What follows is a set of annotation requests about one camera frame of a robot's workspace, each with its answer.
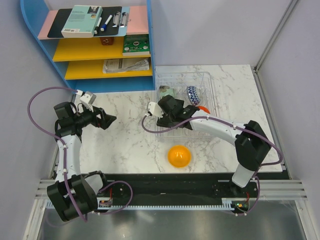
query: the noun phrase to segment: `marble table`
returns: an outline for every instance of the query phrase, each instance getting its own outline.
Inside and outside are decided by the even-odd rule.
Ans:
[[[160,66],[156,71],[210,73],[215,86],[218,116],[239,123],[257,121],[273,141],[249,65]],[[83,129],[80,150],[82,173],[96,170],[113,174],[228,173],[236,170],[235,147],[219,138],[214,137],[207,142],[160,142],[154,134],[145,132],[141,120],[147,103],[156,100],[155,95],[156,91],[97,94],[94,105],[117,119],[107,130],[92,126]],[[154,119],[147,118],[145,125],[153,129]],[[191,151],[192,160],[185,168],[174,168],[167,160],[169,149],[177,144],[185,145]],[[272,149],[264,163],[277,160],[278,155]],[[260,171],[281,172],[282,167],[280,164],[265,166]]]

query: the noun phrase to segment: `wire basket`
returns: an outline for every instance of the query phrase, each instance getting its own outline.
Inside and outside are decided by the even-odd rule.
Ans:
[[[190,105],[187,95],[187,87],[195,86],[198,89],[198,94],[201,96],[200,106],[206,107],[210,114],[217,116],[215,89],[211,81],[211,76],[208,72],[179,72],[179,73],[157,73],[156,74],[156,91],[158,102],[160,100],[160,86],[169,86],[175,90],[176,99],[184,101],[183,107]],[[166,128],[157,126],[158,118],[155,118],[154,128],[156,131],[161,131]],[[186,128],[178,128],[172,131],[157,133],[156,137],[159,141],[210,141],[213,136],[199,131],[192,131]]]

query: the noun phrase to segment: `book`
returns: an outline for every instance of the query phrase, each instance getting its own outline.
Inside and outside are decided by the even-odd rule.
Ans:
[[[147,71],[149,68],[148,58],[117,58],[104,60],[102,72],[110,74],[128,71]]]
[[[149,35],[126,35],[123,40],[123,56],[143,56],[150,54]]]
[[[101,6],[75,5],[62,28],[63,37],[92,38],[101,13]]]

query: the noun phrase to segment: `green object in basket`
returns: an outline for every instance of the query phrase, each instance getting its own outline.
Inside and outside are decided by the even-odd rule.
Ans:
[[[149,35],[126,35],[123,40],[123,56],[143,56],[150,54]]]
[[[160,94],[160,99],[162,99],[167,95],[171,95],[172,97],[176,98],[176,91],[173,88],[165,85],[161,85],[159,87],[159,94]]]

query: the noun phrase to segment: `folded newspaper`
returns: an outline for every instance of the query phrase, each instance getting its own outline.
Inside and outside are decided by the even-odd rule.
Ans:
[[[120,58],[104,60],[103,73],[121,73],[128,71],[146,71],[149,70],[148,58]]]

